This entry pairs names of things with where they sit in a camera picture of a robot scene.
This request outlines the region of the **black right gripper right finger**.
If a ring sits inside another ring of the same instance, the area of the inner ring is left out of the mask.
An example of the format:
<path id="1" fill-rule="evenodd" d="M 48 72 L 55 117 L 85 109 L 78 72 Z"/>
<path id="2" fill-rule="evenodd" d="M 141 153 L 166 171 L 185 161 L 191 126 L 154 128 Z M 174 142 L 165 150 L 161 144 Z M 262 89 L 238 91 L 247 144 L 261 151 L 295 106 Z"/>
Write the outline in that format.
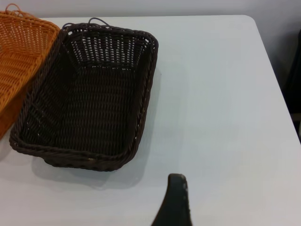
<path id="1" fill-rule="evenodd" d="M 189 207 L 189 196 L 188 196 L 188 184 L 186 177 L 183 174 L 180 174 L 180 225 L 190 226 L 191 225 L 191 216 L 190 216 L 190 207 Z"/>

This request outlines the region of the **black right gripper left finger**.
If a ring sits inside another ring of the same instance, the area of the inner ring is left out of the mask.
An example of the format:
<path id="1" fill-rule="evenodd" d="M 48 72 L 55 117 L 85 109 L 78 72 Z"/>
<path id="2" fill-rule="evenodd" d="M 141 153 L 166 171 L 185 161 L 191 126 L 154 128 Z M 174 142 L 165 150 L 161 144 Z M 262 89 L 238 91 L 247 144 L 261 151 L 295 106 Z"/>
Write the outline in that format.
<path id="1" fill-rule="evenodd" d="M 167 189 L 162 204 L 155 216 L 152 226 L 175 226 L 177 224 L 176 213 L 174 206 L 177 206 L 176 201 L 176 178 L 178 174 L 170 174 L 167 180 Z"/>

